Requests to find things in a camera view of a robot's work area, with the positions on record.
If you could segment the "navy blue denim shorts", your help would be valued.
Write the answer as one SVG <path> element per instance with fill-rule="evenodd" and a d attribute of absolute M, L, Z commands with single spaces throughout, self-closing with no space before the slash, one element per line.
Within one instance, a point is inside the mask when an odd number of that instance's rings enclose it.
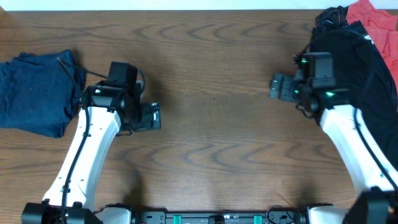
<path fill-rule="evenodd" d="M 86 74 L 71 50 L 21 53 L 1 63 L 1 127 L 60 138 L 76 115 Z"/>

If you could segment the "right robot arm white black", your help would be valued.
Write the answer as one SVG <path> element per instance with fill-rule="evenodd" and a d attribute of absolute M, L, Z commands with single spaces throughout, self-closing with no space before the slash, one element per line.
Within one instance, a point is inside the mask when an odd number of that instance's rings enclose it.
<path fill-rule="evenodd" d="M 362 111 L 349 102 L 349 90 L 338 87 L 331 54 L 308 52 L 294 60 L 296 74 L 275 73 L 269 96 L 295 103 L 306 118 L 317 122 L 337 148 L 357 198 L 348 209 L 307 205 L 293 223 L 397 223 L 397 169 L 371 135 Z"/>

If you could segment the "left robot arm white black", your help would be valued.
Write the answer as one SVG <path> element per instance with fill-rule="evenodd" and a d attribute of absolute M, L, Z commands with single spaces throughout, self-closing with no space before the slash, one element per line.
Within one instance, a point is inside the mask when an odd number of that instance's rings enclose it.
<path fill-rule="evenodd" d="M 140 223 L 139 212 L 122 203 L 95 210 L 95 194 L 111 143 L 129 134 L 160 129 L 160 106 L 143 103 L 142 72 L 112 62 L 108 76 L 81 94 L 78 126 L 62 168 L 40 203 L 27 203 L 22 223 Z"/>

